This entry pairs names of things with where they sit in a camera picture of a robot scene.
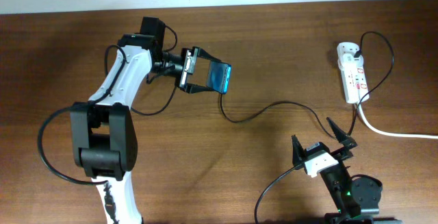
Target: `power strip socket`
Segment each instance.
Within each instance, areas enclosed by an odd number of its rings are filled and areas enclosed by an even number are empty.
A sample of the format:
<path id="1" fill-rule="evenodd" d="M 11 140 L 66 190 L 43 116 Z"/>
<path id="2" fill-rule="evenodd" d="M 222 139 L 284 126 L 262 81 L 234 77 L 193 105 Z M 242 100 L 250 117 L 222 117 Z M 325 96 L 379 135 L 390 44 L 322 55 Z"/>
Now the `power strip socket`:
<path id="1" fill-rule="evenodd" d="M 341 70 L 342 84 L 344 85 L 345 100 L 347 103 L 358 103 L 368 93 L 368 85 L 363 70 L 363 56 L 355 58 L 359 46 L 353 42 L 341 42 L 337 46 L 337 64 Z"/>

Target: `power strip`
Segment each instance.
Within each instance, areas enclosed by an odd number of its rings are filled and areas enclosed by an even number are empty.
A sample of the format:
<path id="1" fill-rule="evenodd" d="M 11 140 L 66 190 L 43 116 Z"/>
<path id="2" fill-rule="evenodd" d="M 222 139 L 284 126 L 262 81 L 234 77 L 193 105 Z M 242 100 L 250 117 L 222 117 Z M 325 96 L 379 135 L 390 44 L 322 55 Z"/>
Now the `power strip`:
<path id="1" fill-rule="evenodd" d="M 359 46 L 353 42 L 341 42 L 337 46 L 337 64 L 341 69 L 342 84 L 344 85 L 345 100 L 347 103 L 358 103 L 366 93 L 368 85 L 363 70 L 363 56 L 355 58 Z"/>

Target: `white cable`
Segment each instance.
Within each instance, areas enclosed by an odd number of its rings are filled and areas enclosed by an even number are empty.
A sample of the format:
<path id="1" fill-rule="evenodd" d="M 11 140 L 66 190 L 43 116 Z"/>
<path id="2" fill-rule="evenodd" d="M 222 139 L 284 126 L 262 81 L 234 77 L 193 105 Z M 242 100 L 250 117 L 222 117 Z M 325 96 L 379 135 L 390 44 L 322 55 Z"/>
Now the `white cable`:
<path id="1" fill-rule="evenodd" d="M 433 135 L 423 135 L 423 134 L 395 134 L 391 132 L 383 132 L 379 129 L 374 128 L 371 124 L 368 123 L 367 119 L 365 118 L 365 115 L 362 110 L 362 105 L 359 106 L 357 109 L 359 114 L 361 115 L 362 121 L 365 123 L 368 128 L 370 128 L 373 132 L 376 132 L 378 134 L 386 135 L 386 136 L 395 136 L 400 138 L 429 138 L 429 139 L 438 139 L 438 136 Z"/>

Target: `wooden table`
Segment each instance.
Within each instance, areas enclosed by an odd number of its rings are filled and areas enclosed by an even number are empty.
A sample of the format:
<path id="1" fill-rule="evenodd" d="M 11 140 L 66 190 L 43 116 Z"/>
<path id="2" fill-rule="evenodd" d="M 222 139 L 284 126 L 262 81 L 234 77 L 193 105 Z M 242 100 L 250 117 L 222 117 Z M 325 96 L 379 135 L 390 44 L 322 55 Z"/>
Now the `wooden table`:
<path id="1" fill-rule="evenodd" d="M 312 107 L 348 129 L 337 67 L 339 42 L 359 42 L 376 30 L 396 52 L 394 71 L 364 104 L 371 124 L 391 132 L 437 133 L 438 0 L 354 1 L 222 8 L 119 10 L 0 16 L 0 216 L 2 223 L 104 223 L 95 187 L 51 174 L 36 149 L 44 119 L 84 101 L 104 80 L 103 53 L 143 16 L 178 33 L 182 47 L 199 46 L 233 65 L 226 112 L 243 118 L 273 101 Z M 165 47 L 173 43 L 168 32 Z M 375 86 L 390 55 L 377 36 L 365 39 L 365 70 Z M 196 68 L 203 82 L 207 64 Z M 134 107 L 158 110 L 173 79 L 163 77 L 137 94 Z M 292 165 L 291 135 L 303 146 L 339 144 L 302 108 L 282 105 L 245 123 L 226 121 L 218 95 L 178 91 L 157 116 L 133 114 L 139 142 L 133 187 L 150 223 L 252 223 L 260 192 Z M 346 165 L 383 182 L 381 216 L 405 223 L 438 219 L 438 141 L 378 135 L 358 123 L 359 146 Z M 44 149 L 61 172 L 87 179 L 73 162 L 68 115 L 47 128 Z M 260 220 L 295 221 L 336 212 L 320 177 L 296 171 L 272 188 Z"/>

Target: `black cable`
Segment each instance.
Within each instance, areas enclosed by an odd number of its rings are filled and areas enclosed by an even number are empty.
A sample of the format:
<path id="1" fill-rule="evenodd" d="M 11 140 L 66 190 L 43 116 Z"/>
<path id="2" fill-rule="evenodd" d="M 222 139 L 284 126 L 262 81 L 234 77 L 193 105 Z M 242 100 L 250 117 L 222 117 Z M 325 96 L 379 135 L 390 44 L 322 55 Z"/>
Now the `black cable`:
<path id="1" fill-rule="evenodd" d="M 277 182 L 279 182 L 281 179 L 283 179 L 284 177 L 286 177 L 286 175 L 290 174 L 293 170 L 295 170 L 296 166 L 294 166 L 293 168 L 287 170 L 286 172 L 284 172 L 282 175 L 280 175 L 278 178 L 274 179 L 273 182 L 271 182 L 271 184 L 269 184 L 265 190 L 260 194 L 259 199 L 257 200 L 257 203 L 255 204 L 254 207 L 254 221 L 255 224 L 259 224 L 259 220 L 257 219 L 257 211 L 259 209 L 259 204 L 261 202 L 261 200 L 263 199 L 263 197 L 265 196 L 265 194 L 267 193 L 267 191 L 269 189 L 271 189 L 271 187 L 273 187 Z"/>
<path id="2" fill-rule="evenodd" d="M 271 103 L 270 105 L 267 105 L 266 107 L 264 107 L 263 109 L 261 109 L 260 111 L 256 112 L 255 114 L 251 115 L 250 117 L 248 117 L 248 118 L 246 118 L 246 119 L 243 119 L 243 120 L 240 120 L 240 121 L 234 121 L 234 120 L 230 119 L 230 118 L 225 114 L 224 107 L 223 107 L 223 105 L 222 105 L 222 96 L 223 96 L 223 94 L 220 94 L 220 111 L 222 112 L 222 114 L 224 115 L 224 117 L 225 117 L 228 121 L 230 121 L 230 122 L 232 122 L 232 123 L 243 123 L 243 122 L 250 121 L 250 120 L 252 120 L 253 118 L 259 116 L 259 115 L 262 114 L 262 113 L 264 113 L 266 110 L 268 110 L 268 109 L 270 109 L 270 108 L 272 108 L 272 107 L 274 107 L 274 106 L 276 106 L 276 105 L 281 105 L 281 104 L 292 104 L 292 105 L 298 105 L 298 106 L 300 106 L 300 107 L 302 107 L 302 108 L 305 108 L 305 109 L 307 109 L 308 111 L 310 111 L 310 112 L 315 116 L 316 121 L 318 122 L 318 124 L 320 124 L 320 127 L 322 128 L 322 130 L 323 130 L 323 131 L 324 131 L 329 137 L 331 137 L 332 139 L 336 139 L 333 135 L 331 135 L 331 134 L 330 134 L 330 133 L 324 128 L 324 126 L 322 125 L 322 123 L 321 123 L 321 121 L 320 121 L 320 118 L 318 118 L 318 115 L 315 113 L 315 111 L 313 111 L 311 108 L 309 108 L 309 107 L 307 107 L 306 105 L 303 105 L 303 104 L 301 104 L 301 103 L 297 103 L 297 102 L 294 102 L 294 101 L 275 101 L 275 102 Z"/>
<path id="3" fill-rule="evenodd" d="M 377 89 L 388 78 L 389 74 L 391 74 L 391 72 L 392 72 L 392 68 L 394 67 L 394 50 L 392 49 L 391 43 L 388 41 L 388 39 L 384 35 L 380 34 L 379 32 L 365 32 L 364 34 L 362 34 L 360 47 L 359 47 L 358 52 L 355 53 L 355 58 L 358 58 L 362 54 L 362 42 L 363 42 L 363 38 L 367 34 L 376 34 L 377 36 L 380 36 L 386 42 L 389 50 L 391 51 L 391 67 L 389 68 L 389 71 L 384 76 L 384 78 L 382 78 L 382 80 L 373 89 L 371 89 L 366 94 L 364 94 L 364 96 L 358 102 L 355 115 L 354 115 L 353 120 L 351 122 L 350 130 L 348 130 L 348 135 L 351 135 L 351 133 L 353 133 L 353 129 L 355 128 L 355 123 L 356 123 L 356 119 L 357 119 L 357 113 L 358 113 L 357 111 L 358 111 L 360 105 L 362 104 L 363 99 L 366 96 L 368 96 L 371 92 L 373 92 L 375 89 Z"/>
<path id="4" fill-rule="evenodd" d="M 173 95 L 175 94 L 175 91 L 177 90 L 177 87 L 175 86 L 173 88 L 172 94 L 170 95 L 169 100 L 167 101 L 167 103 L 164 105 L 164 107 L 162 107 L 160 110 L 153 112 L 153 113 L 143 113 L 140 111 L 135 110 L 134 108 L 131 107 L 132 112 L 135 112 L 136 114 L 140 114 L 140 115 L 145 115 L 145 116 L 152 116 L 152 115 L 156 115 L 159 114 L 160 112 L 163 112 L 167 106 L 169 106 L 170 101 L 172 101 Z"/>
<path id="5" fill-rule="evenodd" d="M 177 44 L 178 44 L 178 35 L 177 35 L 177 33 L 176 33 L 172 28 L 170 28 L 169 26 L 166 25 L 166 28 L 168 28 L 168 29 L 173 33 L 173 35 L 175 36 L 175 44 L 174 44 L 171 48 L 163 50 L 164 52 L 170 52 L 170 51 L 172 51 L 172 50 L 177 46 Z"/>
<path id="6" fill-rule="evenodd" d="M 105 51 L 105 61 L 108 55 L 108 51 L 112 48 L 117 48 L 118 50 L 120 50 L 120 52 L 123 54 L 123 62 L 122 65 L 120 66 L 119 70 L 116 73 L 116 76 L 114 77 L 112 83 L 109 85 L 109 88 L 105 91 L 105 94 L 103 94 L 102 97 L 98 98 L 97 100 L 94 101 L 89 101 L 87 103 L 82 103 L 82 104 L 78 104 L 78 105 L 73 105 L 67 108 L 62 108 L 56 112 L 54 112 L 53 114 L 51 114 L 41 125 L 40 130 L 38 131 L 38 138 L 37 138 L 37 147 L 38 147 L 38 153 L 40 155 L 40 158 L 42 160 L 42 162 L 44 163 L 44 165 L 56 176 L 60 177 L 61 179 L 64 179 L 68 182 L 72 182 L 75 184 L 80 184 L 80 185 L 87 185 L 87 186 L 96 186 L 96 185 L 100 185 L 100 184 L 105 184 L 107 183 L 107 180 L 102 181 L 102 182 L 87 182 L 87 181 L 82 181 L 82 180 L 78 180 L 78 179 L 74 179 L 72 177 L 69 177 L 61 172 L 59 172 L 58 170 L 56 170 L 51 164 L 50 162 L 47 160 L 46 155 L 44 154 L 44 149 L 42 148 L 42 135 L 44 134 L 44 130 L 46 129 L 46 126 L 58 115 L 65 113 L 65 112 L 69 112 L 69 111 L 73 111 L 73 110 L 77 110 L 79 108 L 84 108 L 84 107 L 90 107 L 96 103 L 99 103 L 100 101 L 104 100 L 108 95 L 110 95 L 112 88 L 114 87 L 114 84 L 116 83 L 118 76 L 120 75 L 120 73 L 123 70 L 123 67 L 125 66 L 127 60 L 126 60 L 126 55 L 125 52 L 123 51 L 122 48 L 120 48 L 118 45 L 111 45 L 109 46 L 106 51 Z"/>

